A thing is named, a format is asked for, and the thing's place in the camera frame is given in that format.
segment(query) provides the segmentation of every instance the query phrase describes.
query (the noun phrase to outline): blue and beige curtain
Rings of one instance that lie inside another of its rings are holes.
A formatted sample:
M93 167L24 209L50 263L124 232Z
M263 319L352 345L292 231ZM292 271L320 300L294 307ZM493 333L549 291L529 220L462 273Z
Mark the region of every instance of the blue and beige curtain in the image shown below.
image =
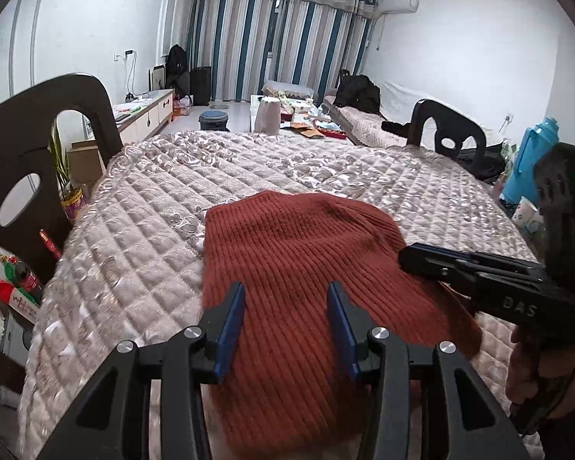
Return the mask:
M357 73L374 0L186 0L184 49L212 67L212 99L249 100L267 76L307 85L319 99L339 71Z
M249 100L264 81L277 0L186 0L191 67L212 67L212 99Z
M339 71L359 72L374 0L284 0L273 47L273 77L307 85L322 99Z

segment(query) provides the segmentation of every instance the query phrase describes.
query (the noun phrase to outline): potted plant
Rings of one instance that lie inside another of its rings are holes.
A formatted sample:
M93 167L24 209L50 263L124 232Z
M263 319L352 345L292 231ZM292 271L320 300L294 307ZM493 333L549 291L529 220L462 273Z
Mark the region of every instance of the potted plant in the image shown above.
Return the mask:
M83 192L75 188L71 182L71 164L68 154L62 150L59 139L58 122L53 121L51 126L51 138L49 140L49 152L53 157L53 166L56 170L57 183L60 188L60 200L68 219L75 221L77 213L86 204Z

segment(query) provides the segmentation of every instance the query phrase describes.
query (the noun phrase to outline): blue thermos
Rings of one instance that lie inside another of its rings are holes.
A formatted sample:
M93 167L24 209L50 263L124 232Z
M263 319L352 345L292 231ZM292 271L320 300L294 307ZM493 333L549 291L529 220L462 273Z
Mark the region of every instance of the blue thermos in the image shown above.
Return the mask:
M556 143L558 143L558 124L554 118L545 118L541 124L526 130L513 165L513 172L503 188L501 199L511 204L518 204L524 196L532 204L538 204L533 168Z

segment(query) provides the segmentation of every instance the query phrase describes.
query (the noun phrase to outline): air conditioner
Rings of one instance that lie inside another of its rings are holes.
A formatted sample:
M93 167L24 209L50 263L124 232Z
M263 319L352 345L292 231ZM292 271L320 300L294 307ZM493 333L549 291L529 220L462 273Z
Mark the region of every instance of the air conditioner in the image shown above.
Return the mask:
M419 0L382 0L379 10L383 14L412 14L418 6Z

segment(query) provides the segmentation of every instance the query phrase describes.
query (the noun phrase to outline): red knit beanie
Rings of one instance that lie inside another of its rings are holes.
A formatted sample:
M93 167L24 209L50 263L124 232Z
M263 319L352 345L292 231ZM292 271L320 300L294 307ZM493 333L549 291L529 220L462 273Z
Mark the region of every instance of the red knit beanie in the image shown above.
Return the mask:
M476 355L480 329L438 284L400 269L404 247L390 216L327 194L261 192L209 210L204 306L219 304L232 281L246 291L230 374L211 388L234 453L259 458L362 432L366 390L338 371L330 339L332 281L406 342L451 340Z

